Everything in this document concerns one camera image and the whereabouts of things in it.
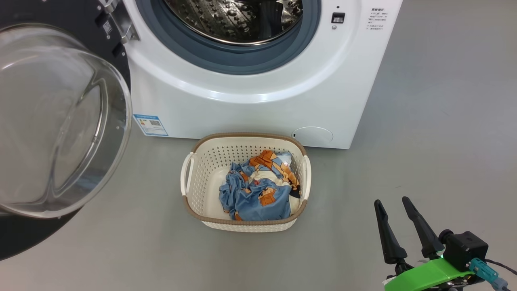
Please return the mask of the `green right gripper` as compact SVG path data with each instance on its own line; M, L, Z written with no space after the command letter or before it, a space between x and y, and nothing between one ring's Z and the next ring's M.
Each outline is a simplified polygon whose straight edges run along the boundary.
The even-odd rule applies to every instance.
M426 222L414 206L409 197L402 197L402 203L408 218L412 221L422 245L421 253L424 258L434 259L429 262L414 267L398 276L386 279L384 282L385 291L423 291L442 283L472 276L470 270L459 271L445 259L438 259L438 253L445 250L438 236ZM380 234L382 253L386 264L404 264L408 256L406 250L401 247L388 222L388 214L382 204L377 199L374 202L377 228Z

